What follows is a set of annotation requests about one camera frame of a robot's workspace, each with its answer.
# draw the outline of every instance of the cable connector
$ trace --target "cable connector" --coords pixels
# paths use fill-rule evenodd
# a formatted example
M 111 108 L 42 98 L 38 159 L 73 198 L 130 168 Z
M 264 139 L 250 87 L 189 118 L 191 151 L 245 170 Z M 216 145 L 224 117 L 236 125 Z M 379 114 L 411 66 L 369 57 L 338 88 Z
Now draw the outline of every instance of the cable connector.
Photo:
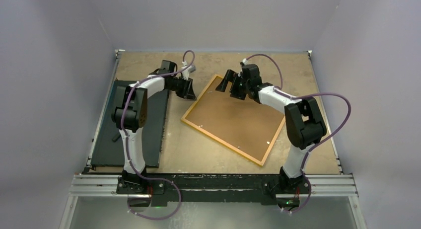
M 194 71 L 196 71 L 196 67 L 194 65 L 190 65 L 187 69 L 183 69 L 183 71 L 181 72 L 181 76 L 183 76 L 183 79 L 184 80 L 188 80 L 189 79 L 189 75 L 191 73 L 193 73 Z
M 243 59 L 243 61 L 241 61 L 244 65 L 249 64 L 249 61 L 247 60 L 247 58 Z

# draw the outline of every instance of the wooden table surface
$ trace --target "wooden table surface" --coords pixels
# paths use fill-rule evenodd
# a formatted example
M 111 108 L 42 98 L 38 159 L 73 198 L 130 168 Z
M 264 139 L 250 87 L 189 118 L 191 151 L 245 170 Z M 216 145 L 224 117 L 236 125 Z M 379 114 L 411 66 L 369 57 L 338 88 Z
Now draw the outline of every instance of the wooden table surface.
M 196 96 L 215 74 L 224 75 L 227 69 L 241 70 L 239 62 L 252 53 L 196 53 L 196 71 L 190 75 Z M 181 66 L 183 53 L 124 52 L 116 73 L 118 80 L 140 80 L 161 66 L 162 60 L 170 60 Z M 307 53 L 270 54 L 282 70 L 283 91 L 301 96 L 317 92 L 311 62 Z M 275 66 L 264 57 L 254 57 L 249 63 L 259 66 L 263 82 L 280 84 Z M 192 101 L 170 93 L 164 139 L 159 168 L 148 172 L 188 173 L 279 173 L 289 151 L 285 127 L 263 167 L 238 155 L 216 141 L 204 136 L 181 122 Z M 310 174 L 338 174 L 339 169 L 331 141 L 315 149 L 306 166 Z

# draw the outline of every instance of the black mat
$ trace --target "black mat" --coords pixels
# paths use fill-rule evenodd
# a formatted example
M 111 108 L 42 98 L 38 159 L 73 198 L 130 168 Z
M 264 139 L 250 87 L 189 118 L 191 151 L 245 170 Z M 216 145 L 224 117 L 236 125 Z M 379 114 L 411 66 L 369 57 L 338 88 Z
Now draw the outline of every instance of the black mat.
M 119 134 L 119 131 L 116 124 L 111 120 L 111 108 L 117 86 L 127 86 L 131 83 L 135 83 L 135 81 L 114 81 L 92 154 L 92 166 L 124 166 L 121 137 L 116 142 L 112 140 Z M 159 166 L 168 94 L 168 90 L 164 90 L 154 94 L 147 101 L 147 120 L 142 135 L 143 157 L 147 167 Z

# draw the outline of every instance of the cork board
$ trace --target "cork board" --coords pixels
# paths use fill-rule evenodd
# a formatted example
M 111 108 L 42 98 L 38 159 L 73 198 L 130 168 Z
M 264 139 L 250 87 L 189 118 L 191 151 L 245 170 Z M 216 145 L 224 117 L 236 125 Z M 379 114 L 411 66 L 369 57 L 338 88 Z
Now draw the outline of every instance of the cork board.
M 225 92 L 215 91 L 221 80 L 221 76 L 215 75 L 181 120 L 263 166 L 285 117 L 248 97 L 244 101 L 230 97 L 231 83 Z

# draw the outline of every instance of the white wall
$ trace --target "white wall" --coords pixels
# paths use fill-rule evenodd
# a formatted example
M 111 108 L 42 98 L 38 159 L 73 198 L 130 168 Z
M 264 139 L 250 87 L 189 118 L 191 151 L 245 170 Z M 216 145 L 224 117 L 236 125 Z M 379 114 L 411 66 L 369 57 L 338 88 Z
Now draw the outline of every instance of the white wall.
M 1 228 L 57 228 L 113 48 L 87 0 L 0 0 Z
M 340 0 L 91 0 L 114 48 L 312 50 Z
M 313 51 L 321 91 L 346 95 L 335 138 L 370 229 L 420 228 L 421 0 L 341 0 Z M 332 127 L 345 104 L 324 98 Z

